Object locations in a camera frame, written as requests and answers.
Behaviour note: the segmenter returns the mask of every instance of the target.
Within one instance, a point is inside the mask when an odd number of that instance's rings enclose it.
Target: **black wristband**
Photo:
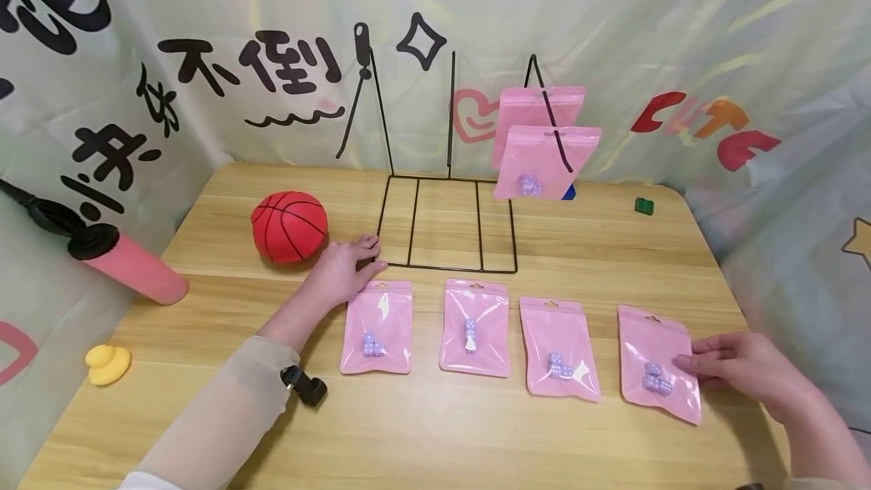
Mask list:
[[[299,365],[291,365],[281,370],[281,382],[288,390],[293,390],[304,405],[317,406],[327,394],[327,385],[320,379],[309,379]]]

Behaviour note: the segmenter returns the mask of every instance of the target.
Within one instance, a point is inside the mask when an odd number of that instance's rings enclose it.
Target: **heart drawing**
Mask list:
[[[466,116],[460,116],[460,104],[463,100],[475,101],[476,110]],[[465,144],[486,141],[495,136],[495,118],[488,121],[488,116],[499,110],[499,100],[490,102],[487,95],[477,89],[463,88],[454,93],[454,129]]]

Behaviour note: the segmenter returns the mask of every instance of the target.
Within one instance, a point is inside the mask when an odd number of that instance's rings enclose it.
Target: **yellow rubber duck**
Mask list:
[[[130,369],[131,355],[127,348],[98,345],[85,354],[88,382],[94,386],[107,386],[124,376]]]

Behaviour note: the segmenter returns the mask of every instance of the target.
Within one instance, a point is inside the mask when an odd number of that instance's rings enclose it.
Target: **green cube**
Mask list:
[[[650,199],[636,197],[635,211],[640,212],[641,214],[647,214],[648,216],[653,216],[653,202]]]

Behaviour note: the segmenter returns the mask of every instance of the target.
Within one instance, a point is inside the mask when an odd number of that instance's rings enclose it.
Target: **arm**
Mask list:
[[[832,488],[871,488],[871,470],[846,423],[825,395],[766,336],[712,336],[694,342],[693,356],[678,356],[674,363],[698,374],[703,385],[732,386],[743,392],[783,423],[789,437],[792,477],[847,484]]]
[[[807,407],[785,416],[792,477],[840,480],[871,488],[871,473],[841,415],[819,390]]]
[[[289,393],[280,371],[299,363],[305,342],[334,306],[386,268],[385,262],[372,262],[356,271],[358,260],[379,251],[377,237],[332,243],[296,293],[202,388],[121,489],[217,490],[227,485],[285,410]]]

